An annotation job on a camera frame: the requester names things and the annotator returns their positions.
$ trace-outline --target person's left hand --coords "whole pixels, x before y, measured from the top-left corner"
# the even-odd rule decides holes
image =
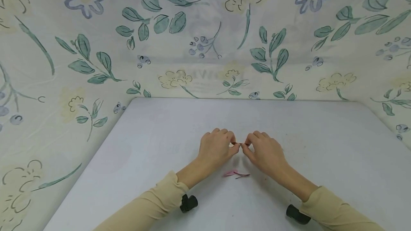
[[[235,136],[227,129],[216,128],[204,134],[197,158],[177,173],[178,181],[191,189],[211,175],[240,150],[241,144],[229,147],[230,142],[235,142]]]
[[[230,142],[235,143],[232,131],[216,128],[211,133],[207,132],[201,138],[200,152],[196,160],[207,166],[211,173],[216,171],[240,149],[241,144],[229,147]]]

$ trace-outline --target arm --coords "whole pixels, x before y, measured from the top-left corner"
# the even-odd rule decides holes
[[[181,198],[189,189],[206,179],[238,153],[240,144],[230,148],[235,136],[227,129],[214,129],[200,142],[197,158],[181,171],[169,172],[150,190],[119,209],[94,231],[147,231],[155,223],[181,205]]]
[[[246,145],[250,143],[254,152]],[[384,230],[325,187],[318,187],[299,174],[287,163],[281,145],[265,132],[249,134],[241,148],[262,172],[300,198],[303,202],[300,212],[316,220],[324,230]]]

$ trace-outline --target wrist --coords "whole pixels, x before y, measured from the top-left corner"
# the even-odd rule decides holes
[[[178,182],[184,183],[189,189],[192,189],[210,174],[209,168],[197,158],[176,173]]]

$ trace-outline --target pink hair clip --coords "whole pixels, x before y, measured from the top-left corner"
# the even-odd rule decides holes
[[[239,175],[239,177],[238,177],[238,178],[235,178],[235,179],[240,179],[240,178],[244,178],[244,177],[249,177],[249,176],[250,176],[250,174],[240,174],[240,173],[238,173],[238,170],[237,170],[237,169],[233,169],[232,171],[229,171],[229,172],[225,173],[225,174],[223,175],[223,177],[229,177],[229,176],[232,176],[232,175]]]

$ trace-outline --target person's right hand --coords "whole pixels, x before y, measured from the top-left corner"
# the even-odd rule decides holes
[[[254,152],[246,144],[254,146]],[[241,144],[243,153],[260,171],[270,176],[279,184],[283,184],[290,166],[287,163],[281,145],[267,133],[254,131]]]

